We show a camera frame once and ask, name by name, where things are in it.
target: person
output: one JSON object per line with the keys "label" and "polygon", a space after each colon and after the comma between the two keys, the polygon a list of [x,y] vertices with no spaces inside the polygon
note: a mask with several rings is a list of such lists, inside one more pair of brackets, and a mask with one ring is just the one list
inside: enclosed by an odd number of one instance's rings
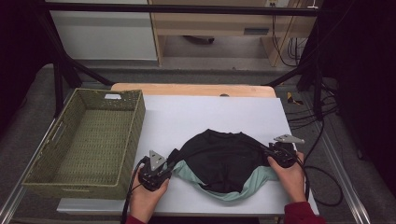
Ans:
{"label": "person", "polygon": [[[297,156],[304,161],[304,154],[297,152]],[[283,188],[290,197],[290,203],[285,206],[285,224],[322,224],[326,223],[323,217],[317,217],[311,209],[309,202],[306,201],[304,194],[304,172],[301,167],[294,163],[289,168],[279,166],[276,161],[268,157],[268,162],[275,170]],[[139,185],[136,177],[134,188]],[[149,191],[144,187],[135,188],[130,201],[130,215],[127,224],[146,224],[149,222],[154,209],[165,194],[169,184],[166,179],[161,187],[156,191]]]}

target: mint green fabric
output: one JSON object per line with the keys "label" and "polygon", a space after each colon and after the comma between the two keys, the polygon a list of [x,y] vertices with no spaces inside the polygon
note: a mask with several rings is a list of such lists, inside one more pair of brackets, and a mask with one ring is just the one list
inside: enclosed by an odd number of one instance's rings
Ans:
{"label": "mint green fabric", "polygon": [[259,166],[251,174],[250,178],[245,182],[241,192],[217,193],[213,191],[204,190],[199,184],[203,183],[190,169],[185,161],[180,161],[173,169],[175,175],[182,179],[190,181],[196,188],[201,191],[218,198],[220,200],[230,202],[238,199],[245,199],[253,195],[267,180],[278,180],[275,171],[271,167]]}

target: black cloth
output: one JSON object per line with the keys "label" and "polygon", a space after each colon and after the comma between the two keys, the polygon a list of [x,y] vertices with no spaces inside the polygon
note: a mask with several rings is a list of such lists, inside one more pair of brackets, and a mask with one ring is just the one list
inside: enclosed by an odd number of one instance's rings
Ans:
{"label": "black cloth", "polygon": [[184,146],[175,149],[168,163],[185,161],[205,185],[202,189],[218,193],[241,192],[258,166],[269,166],[261,143],[244,133],[218,133],[206,130]]}

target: hand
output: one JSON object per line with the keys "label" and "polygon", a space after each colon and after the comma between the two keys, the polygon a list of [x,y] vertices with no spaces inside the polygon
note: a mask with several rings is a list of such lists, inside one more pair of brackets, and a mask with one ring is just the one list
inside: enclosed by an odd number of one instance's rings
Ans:
{"label": "hand", "polygon": [[[301,161],[304,161],[303,153],[297,152],[297,156]],[[304,193],[304,172],[300,165],[296,162],[289,168],[283,168],[279,166],[273,158],[268,157],[267,159],[279,177],[283,188],[289,194],[290,200],[293,203],[306,202]]]}
{"label": "hand", "polygon": [[149,191],[140,185],[138,175],[134,178],[134,184],[130,202],[130,215],[139,219],[144,223],[148,223],[157,203],[161,197],[165,194],[169,184],[169,179],[166,179],[161,187],[155,191]]}

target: cabinet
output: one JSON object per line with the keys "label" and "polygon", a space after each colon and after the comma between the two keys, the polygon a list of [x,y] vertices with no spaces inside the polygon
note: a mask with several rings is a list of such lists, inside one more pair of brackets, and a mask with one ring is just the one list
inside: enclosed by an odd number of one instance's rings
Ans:
{"label": "cabinet", "polygon": [[[265,7],[267,0],[148,0],[152,5],[230,6]],[[287,7],[312,6],[311,0],[287,0]],[[160,64],[163,48],[169,35],[256,35],[272,66],[279,61],[279,53],[273,43],[273,16],[264,15],[220,15],[189,13],[151,13],[154,39]],[[280,53],[289,44],[291,37],[308,37],[315,18],[276,16],[275,35]]]}

